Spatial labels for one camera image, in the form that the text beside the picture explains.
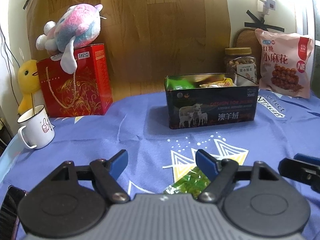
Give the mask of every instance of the yellow duck plush toy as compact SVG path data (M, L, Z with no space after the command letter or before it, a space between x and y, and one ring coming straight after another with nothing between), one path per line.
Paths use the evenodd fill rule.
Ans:
M23 98L18 107L18 113L24 114L32 108L31 94L40 89L40 82L37 70L36 60L28 60L22 64L18 71L18 83Z

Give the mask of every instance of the smartphone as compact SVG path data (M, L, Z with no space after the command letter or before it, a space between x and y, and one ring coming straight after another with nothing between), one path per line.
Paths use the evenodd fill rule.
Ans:
M9 186L0 209L0 240L15 240L19 227L17 208L27 194L25 190Z

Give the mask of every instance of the gold jar lid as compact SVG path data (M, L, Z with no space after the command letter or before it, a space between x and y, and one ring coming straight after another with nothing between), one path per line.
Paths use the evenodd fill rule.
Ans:
M224 49L226 55L249 55L252 54L249 47L227 48Z

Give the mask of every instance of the mug handle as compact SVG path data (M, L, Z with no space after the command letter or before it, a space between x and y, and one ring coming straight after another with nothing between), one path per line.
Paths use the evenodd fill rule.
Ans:
M22 126L19 128L18 130L18 137L20 138L20 140L25 144L26 148L29 149L29 150L32 150L34 148L36 148L37 146L36 145L33 145L33 146L29 146L26 141L24 140L23 136L22 136L22 130L26 128L26 126Z

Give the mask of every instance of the black tin box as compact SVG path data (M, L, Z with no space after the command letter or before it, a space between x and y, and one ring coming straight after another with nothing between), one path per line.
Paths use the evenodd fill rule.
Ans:
M225 78L231 78L235 86L200 87ZM182 85L173 87L172 80ZM239 74L168 76L164 86L171 129L254 120L259 85Z

